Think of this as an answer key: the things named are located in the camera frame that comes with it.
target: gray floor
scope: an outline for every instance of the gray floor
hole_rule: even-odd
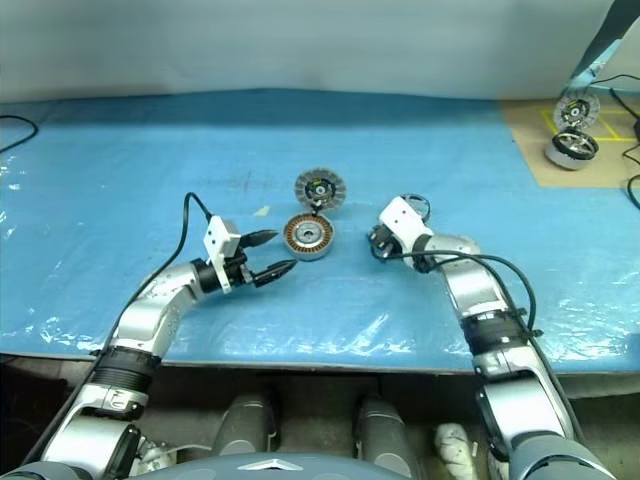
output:
[[[18,361],[48,377],[77,381],[85,364]],[[594,393],[608,383],[616,391],[635,388],[638,376],[584,376],[563,379],[575,396]],[[151,403],[138,422],[154,440],[175,445],[211,445],[222,416],[240,393],[268,388],[281,397],[280,450],[353,454],[352,417],[357,399],[381,394],[405,420],[413,446],[431,480],[449,479],[433,447],[434,431],[445,422],[462,423],[478,445],[476,466],[486,475],[486,442],[474,403],[477,379],[472,375],[321,374],[260,372],[212,368],[160,369]],[[640,478],[640,394],[574,401],[589,446],[618,480]],[[191,451],[187,458],[205,455]]]

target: yellow tape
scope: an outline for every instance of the yellow tape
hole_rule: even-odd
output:
[[[550,109],[542,109],[540,110],[540,115],[544,119],[544,123],[547,125],[547,128],[554,135],[558,133],[558,129],[556,128],[553,120],[551,119],[551,114],[553,110]],[[617,114],[627,114],[622,110],[600,110],[600,113],[604,113],[605,115],[617,115]],[[616,131],[615,128],[611,126],[609,122],[607,122],[604,118],[598,117],[598,120],[602,123],[602,125],[608,130],[611,134],[610,137],[593,137],[597,142],[635,142],[636,139],[634,137],[621,137],[620,134]]]

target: copper coil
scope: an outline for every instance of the copper coil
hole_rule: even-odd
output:
[[[296,240],[296,230],[304,222],[314,223],[315,225],[318,225],[320,227],[322,231],[322,238],[320,239],[319,243],[309,247],[300,245],[298,243],[298,241]],[[333,238],[333,227],[326,218],[320,215],[302,213],[289,220],[287,225],[284,227],[284,238],[287,242],[287,245],[295,252],[301,254],[318,253],[322,252],[331,243],[331,240]]]

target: white plastic piece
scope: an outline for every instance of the white plastic piece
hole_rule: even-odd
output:
[[[469,448],[469,437],[462,425],[440,425],[436,430],[435,444],[440,458],[455,480],[478,480]]]
[[[422,216],[402,197],[391,200],[380,214],[379,220],[393,232],[401,243],[403,253],[411,251],[420,235],[433,235],[433,231],[425,226]],[[412,258],[405,258],[404,262],[413,268]]]
[[[218,281],[224,293],[231,291],[231,284],[224,271],[224,259],[232,257],[240,242],[240,233],[236,226],[222,217],[214,215],[209,220],[207,233],[204,236],[204,248],[209,255],[209,261],[216,271]]]

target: tabletop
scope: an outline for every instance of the tabletop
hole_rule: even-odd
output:
[[[432,205],[437,232],[513,261],[538,297],[561,371],[640,369],[640,215],[621,189],[536,184],[496,102],[255,90],[0,106],[40,134],[2,156],[0,351],[87,355],[173,251],[194,191],[243,232],[302,212],[298,174],[328,167],[347,199],[325,258],[264,288],[212,294],[167,360],[216,365],[468,369],[437,273],[371,257],[366,233],[395,195]],[[2,121],[3,143],[26,130]],[[193,216],[184,254],[205,255]],[[252,249],[256,270],[289,257]],[[526,295],[505,272],[517,303]]]

